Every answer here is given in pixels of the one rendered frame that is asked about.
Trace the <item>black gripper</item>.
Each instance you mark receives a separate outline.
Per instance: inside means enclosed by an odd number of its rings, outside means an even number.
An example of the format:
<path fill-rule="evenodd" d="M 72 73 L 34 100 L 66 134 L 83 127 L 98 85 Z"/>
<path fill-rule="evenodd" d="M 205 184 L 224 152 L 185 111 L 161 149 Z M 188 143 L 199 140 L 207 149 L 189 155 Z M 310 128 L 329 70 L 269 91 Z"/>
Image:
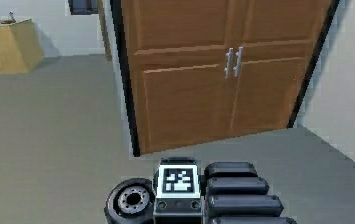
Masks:
<path fill-rule="evenodd" d="M 106 199 L 107 224 L 153 224 L 154 200 L 149 179 L 130 178 L 120 182 Z"/>

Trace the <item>brown wooden cupboard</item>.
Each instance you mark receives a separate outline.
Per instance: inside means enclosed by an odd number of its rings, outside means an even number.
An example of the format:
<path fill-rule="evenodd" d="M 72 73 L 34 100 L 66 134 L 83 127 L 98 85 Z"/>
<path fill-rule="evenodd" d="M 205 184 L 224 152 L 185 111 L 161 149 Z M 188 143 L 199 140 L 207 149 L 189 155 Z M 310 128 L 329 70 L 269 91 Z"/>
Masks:
<path fill-rule="evenodd" d="M 110 0 L 133 155 L 294 125 L 341 0 Z"/>

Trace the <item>dark framed window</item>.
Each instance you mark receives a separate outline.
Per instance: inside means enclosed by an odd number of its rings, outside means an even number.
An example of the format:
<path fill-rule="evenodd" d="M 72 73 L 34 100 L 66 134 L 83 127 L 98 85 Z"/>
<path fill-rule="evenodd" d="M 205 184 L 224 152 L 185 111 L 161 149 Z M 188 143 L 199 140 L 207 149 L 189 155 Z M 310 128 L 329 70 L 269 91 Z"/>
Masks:
<path fill-rule="evenodd" d="M 67 0 L 72 15 L 92 15 L 98 13 L 97 0 Z"/>

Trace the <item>yellow wooden table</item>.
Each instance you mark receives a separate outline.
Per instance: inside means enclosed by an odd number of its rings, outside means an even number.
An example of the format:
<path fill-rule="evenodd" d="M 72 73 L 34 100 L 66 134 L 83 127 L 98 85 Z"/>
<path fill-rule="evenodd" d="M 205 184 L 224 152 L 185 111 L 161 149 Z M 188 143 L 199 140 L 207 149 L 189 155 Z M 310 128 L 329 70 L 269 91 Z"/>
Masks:
<path fill-rule="evenodd" d="M 0 74 L 29 73 L 43 60 L 35 24 L 31 19 L 0 24 Z"/>

